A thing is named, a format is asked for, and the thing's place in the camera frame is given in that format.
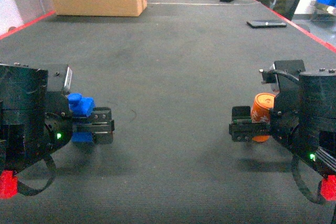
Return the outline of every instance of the red part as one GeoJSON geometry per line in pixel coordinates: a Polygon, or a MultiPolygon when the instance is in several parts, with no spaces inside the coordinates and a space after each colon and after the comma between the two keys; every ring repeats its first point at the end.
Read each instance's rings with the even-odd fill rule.
{"type": "Polygon", "coordinates": [[[329,175],[328,179],[322,180],[321,195],[326,200],[336,200],[336,176],[329,175]]]}
{"type": "Polygon", "coordinates": [[[319,37],[311,34],[310,32],[308,32],[307,30],[299,27],[297,24],[293,23],[292,21],[286,19],[285,17],[283,17],[282,15],[278,14],[277,12],[275,12],[274,10],[268,8],[269,10],[271,10],[275,15],[277,15],[279,18],[282,18],[284,21],[288,22],[289,24],[291,24],[293,27],[295,27],[296,29],[298,29],[299,31],[303,32],[305,35],[307,35],[308,37],[312,38],[313,40],[315,40],[316,42],[320,43],[321,45],[323,45],[324,47],[328,48],[329,50],[336,52],[336,47],[334,47],[333,45],[329,44],[328,42],[325,42],[324,40],[320,39],[319,37]]]}
{"type": "Polygon", "coordinates": [[[17,194],[17,177],[12,170],[4,170],[0,176],[0,199],[9,199],[17,194]]]}

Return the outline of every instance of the orange cup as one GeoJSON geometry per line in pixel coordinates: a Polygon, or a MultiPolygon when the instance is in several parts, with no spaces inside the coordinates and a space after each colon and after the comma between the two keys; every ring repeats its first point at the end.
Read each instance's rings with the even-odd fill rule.
{"type": "MultiPolygon", "coordinates": [[[[260,93],[256,95],[251,109],[251,118],[253,123],[269,123],[269,110],[274,106],[274,97],[274,94],[269,93],[260,93]]],[[[269,136],[255,136],[252,138],[252,140],[256,142],[265,142],[268,139],[269,136]]]]}

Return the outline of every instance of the smartphone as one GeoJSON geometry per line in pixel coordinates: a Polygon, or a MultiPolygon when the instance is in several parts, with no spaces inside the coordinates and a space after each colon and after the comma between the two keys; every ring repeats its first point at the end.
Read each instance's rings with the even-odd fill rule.
{"type": "Polygon", "coordinates": [[[270,27],[286,27],[287,24],[280,20],[253,20],[246,22],[252,28],[270,28],[270,27]]]}

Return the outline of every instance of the floor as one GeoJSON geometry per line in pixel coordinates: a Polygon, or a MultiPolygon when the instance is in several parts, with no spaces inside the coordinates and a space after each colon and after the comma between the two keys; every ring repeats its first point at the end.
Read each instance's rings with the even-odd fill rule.
{"type": "Polygon", "coordinates": [[[294,23],[309,27],[310,32],[336,47],[336,20],[330,17],[319,17],[316,20],[298,20],[294,23]]]}
{"type": "MultiPolygon", "coordinates": [[[[116,122],[111,145],[56,151],[54,183],[2,201],[0,223],[329,223],[334,203],[304,198],[286,149],[234,143],[228,124],[233,106],[270,92],[260,67],[336,68],[334,53],[291,26],[250,29],[246,16],[274,17],[252,0],[148,2],[139,18],[50,17],[0,41],[2,62],[70,64],[71,91],[116,122]]],[[[47,172],[40,162],[19,177],[39,188],[47,172]]]]}

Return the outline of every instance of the gray table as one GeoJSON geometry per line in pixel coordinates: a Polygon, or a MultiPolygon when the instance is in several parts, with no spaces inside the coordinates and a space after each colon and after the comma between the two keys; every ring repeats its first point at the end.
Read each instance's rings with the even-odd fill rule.
{"type": "MultiPolygon", "coordinates": [[[[2,201],[1,223],[328,223],[334,204],[309,203],[291,155],[269,140],[233,143],[232,106],[270,92],[260,68],[335,54],[291,27],[251,29],[276,16],[260,3],[148,0],[139,18],[52,17],[0,41],[2,62],[68,62],[72,91],[109,106],[111,145],[69,143],[53,154],[55,182],[2,201]]],[[[316,188],[320,177],[301,165],[316,188]]],[[[43,163],[19,177],[41,186],[43,163]]]]}

